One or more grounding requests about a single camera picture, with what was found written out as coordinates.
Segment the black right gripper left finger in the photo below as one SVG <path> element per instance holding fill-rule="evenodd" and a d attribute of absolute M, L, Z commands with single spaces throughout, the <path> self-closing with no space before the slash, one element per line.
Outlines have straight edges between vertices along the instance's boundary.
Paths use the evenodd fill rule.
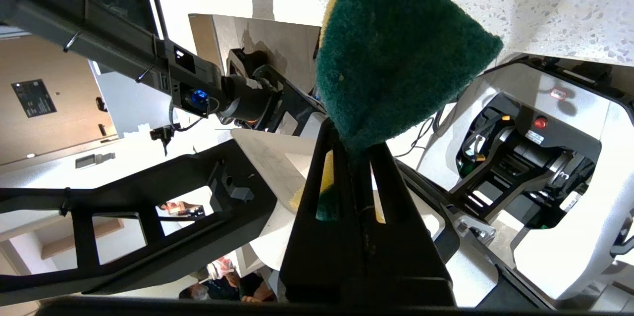
<path fill-rule="evenodd" d="M 333 185 L 327 204 L 335 219 L 317 218 L 328 153 L 333 157 Z M 288 239 L 279 278 L 291 303 L 366 307 L 370 303 L 363 210 L 370 205 L 367 163 L 347 153 L 333 122 L 319 130 L 308 178 Z"/>

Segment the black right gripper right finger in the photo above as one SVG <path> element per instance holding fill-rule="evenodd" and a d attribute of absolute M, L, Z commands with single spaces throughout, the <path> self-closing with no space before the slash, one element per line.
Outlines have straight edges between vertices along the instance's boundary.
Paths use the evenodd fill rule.
<path fill-rule="evenodd" d="M 386 144 L 364 152 L 359 197 L 364 273 L 371 300 L 455 306 L 450 274 Z"/>

